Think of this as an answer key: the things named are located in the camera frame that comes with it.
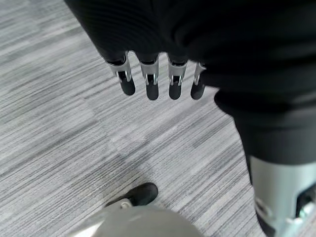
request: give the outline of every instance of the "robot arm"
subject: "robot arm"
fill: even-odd
[[[307,0],[65,0],[135,92],[125,52],[141,61],[149,99],[158,97],[157,55],[169,55],[177,99],[187,59],[199,62],[191,95],[218,87],[217,105],[240,134],[269,237],[290,237],[315,209],[316,3]]]

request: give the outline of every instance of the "black sleeve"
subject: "black sleeve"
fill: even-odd
[[[316,2],[180,1],[159,7],[164,37],[206,64],[201,79],[220,89],[215,101],[233,116],[246,156],[316,161]]]
[[[316,2],[65,0],[99,49],[175,51],[202,62],[246,156],[316,159]]]

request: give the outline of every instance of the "black shoe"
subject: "black shoe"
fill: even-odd
[[[117,199],[108,202],[105,206],[112,205],[122,199],[129,199],[133,206],[145,206],[158,196],[158,188],[154,183],[141,184]]]

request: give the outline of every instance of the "striped carpet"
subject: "striped carpet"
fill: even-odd
[[[110,199],[152,181],[154,205],[206,237],[263,237],[241,143],[216,108],[193,101],[194,64],[179,100],[127,98],[61,0],[0,0],[0,236],[62,237]],[[302,236],[316,236],[314,224]]]

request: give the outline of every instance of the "floor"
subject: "floor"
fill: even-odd
[[[263,237],[232,119],[208,88],[149,101],[136,57],[126,97],[61,0],[0,0],[0,236],[62,237],[141,183],[153,203],[180,213],[206,237]],[[316,221],[301,236],[316,235]]]

